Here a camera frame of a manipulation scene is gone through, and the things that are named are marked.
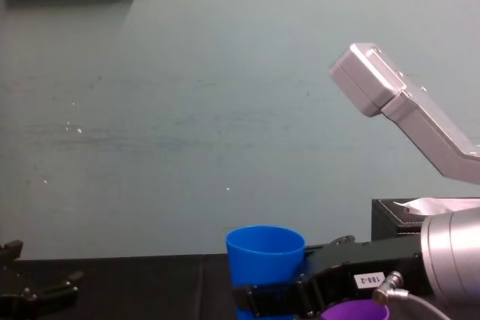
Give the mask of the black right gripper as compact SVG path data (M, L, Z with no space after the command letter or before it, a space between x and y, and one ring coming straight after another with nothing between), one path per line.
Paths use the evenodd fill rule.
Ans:
M353 235L307 246L303 274L281 283L236 286L238 310L254 317L319 316L327 304L371 298L382 280L397 271L402 287L414 295L431 295L419 239L356 242Z

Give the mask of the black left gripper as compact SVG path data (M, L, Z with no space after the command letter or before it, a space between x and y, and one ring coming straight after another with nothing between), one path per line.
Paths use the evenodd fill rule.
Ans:
M6 270L21 256L23 242L10 241L1 245L1 269ZM20 296L1 295L1 319L23 319L23 302L29 312L54 312L72 307L79 295L79 286L84 278L82 271L68 275L64 280L43 288L23 286Z

